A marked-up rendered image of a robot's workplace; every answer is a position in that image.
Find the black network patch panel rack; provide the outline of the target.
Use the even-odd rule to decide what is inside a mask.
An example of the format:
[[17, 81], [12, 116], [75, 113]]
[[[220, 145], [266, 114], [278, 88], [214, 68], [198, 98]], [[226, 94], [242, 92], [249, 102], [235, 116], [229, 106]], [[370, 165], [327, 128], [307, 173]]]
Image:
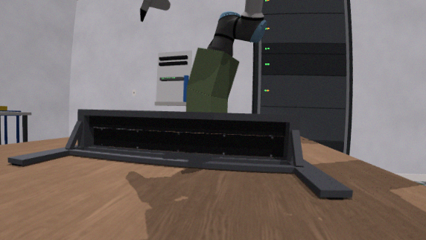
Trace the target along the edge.
[[299, 133], [298, 115], [77, 110], [77, 122], [64, 148], [7, 159], [21, 166], [71, 154], [195, 168], [290, 172], [320, 198], [352, 198], [353, 190], [303, 159]]

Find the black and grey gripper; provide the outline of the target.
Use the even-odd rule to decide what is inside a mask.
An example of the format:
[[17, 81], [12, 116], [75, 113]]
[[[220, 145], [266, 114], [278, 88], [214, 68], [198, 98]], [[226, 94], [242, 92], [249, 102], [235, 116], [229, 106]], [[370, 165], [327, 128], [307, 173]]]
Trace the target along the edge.
[[149, 7], [157, 8], [160, 10], [168, 10], [170, 6], [171, 3], [168, 0], [144, 0], [140, 8], [141, 22], [144, 21]]

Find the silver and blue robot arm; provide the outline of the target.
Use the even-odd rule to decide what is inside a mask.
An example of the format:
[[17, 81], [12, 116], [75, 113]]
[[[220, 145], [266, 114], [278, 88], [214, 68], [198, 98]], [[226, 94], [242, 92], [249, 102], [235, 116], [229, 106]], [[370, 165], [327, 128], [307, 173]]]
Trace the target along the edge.
[[232, 57], [235, 39], [260, 42], [267, 26], [261, 12], [262, 5], [263, 0], [246, 0], [245, 10], [241, 15], [232, 11], [222, 13], [208, 49], [225, 51]]

